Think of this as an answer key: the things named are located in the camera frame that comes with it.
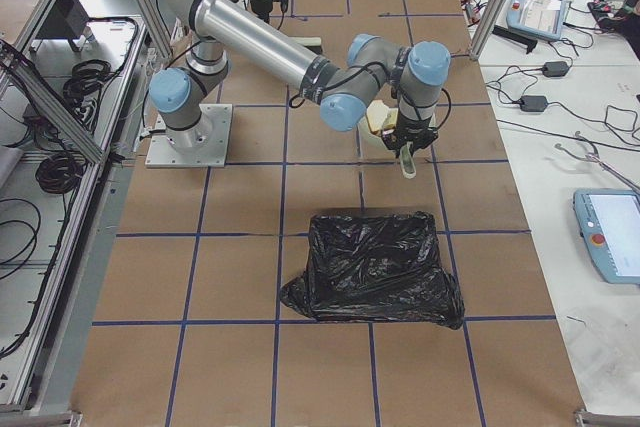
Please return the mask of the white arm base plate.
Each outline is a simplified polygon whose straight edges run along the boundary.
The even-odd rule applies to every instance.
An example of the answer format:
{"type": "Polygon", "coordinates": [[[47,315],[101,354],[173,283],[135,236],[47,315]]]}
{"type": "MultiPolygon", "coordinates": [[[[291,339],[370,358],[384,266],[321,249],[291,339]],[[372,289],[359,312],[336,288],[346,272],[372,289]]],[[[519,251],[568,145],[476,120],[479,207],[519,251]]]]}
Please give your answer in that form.
{"type": "Polygon", "coordinates": [[[223,168],[226,164],[233,117],[232,104],[200,104],[201,118],[190,130],[167,128],[158,115],[145,165],[148,168],[223,168]]]}

